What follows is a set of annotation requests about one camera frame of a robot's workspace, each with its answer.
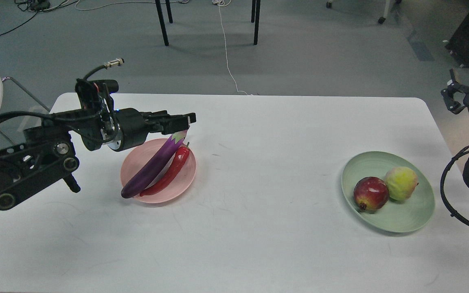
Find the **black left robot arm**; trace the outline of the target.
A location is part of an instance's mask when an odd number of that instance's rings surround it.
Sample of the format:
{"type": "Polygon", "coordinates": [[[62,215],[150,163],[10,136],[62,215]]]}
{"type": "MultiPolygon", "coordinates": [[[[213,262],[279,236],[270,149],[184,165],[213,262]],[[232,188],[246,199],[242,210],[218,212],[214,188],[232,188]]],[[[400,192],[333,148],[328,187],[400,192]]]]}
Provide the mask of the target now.
{"type": "Polygon", "coordinates": [[[73,192],[80,186],[73,176],[80,161],[71,141],[71,132],[82,138],[89,151],[107,145],[115,152],[145,143],[150,133],[169,135],[155,157],[130,179],[121,191],[132,198],[144,190],[162,171],[186,137],[196,114],[170,115],[167,111],[140,112],[115,108],[111,96],[119,90],[116,80],[90,80],[103,69],[123,65],[116,58],[90,70],[76,80],[80,108],[52,114],[13,111],[0,114],[0,124],[13,118],[39,118],[41,125],[23,131],[25,142],[0,149],[0,211],[7,211],[63,180],[73,192]]]}

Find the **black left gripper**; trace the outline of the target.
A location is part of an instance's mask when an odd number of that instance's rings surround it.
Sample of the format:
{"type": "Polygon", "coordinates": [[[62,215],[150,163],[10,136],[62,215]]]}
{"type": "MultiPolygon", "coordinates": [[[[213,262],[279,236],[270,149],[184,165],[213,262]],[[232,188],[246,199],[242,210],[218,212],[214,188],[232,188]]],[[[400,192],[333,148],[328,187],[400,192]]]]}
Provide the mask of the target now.
{"type": "Polygon", "coordinates": [[[147,124],[155,125],[151,133],[171,135],[188,130],[190,124],[197,122],[197,117],[196,113],[170,115],[167,111],[140,112],[134,108],[124,108],[115,111],[115,120],[118,122],[117,135],[107,145],[119,152],[143,144],[149,133],[147,124]],[[187,124],[171,125],[180,122],[187,124]]]}

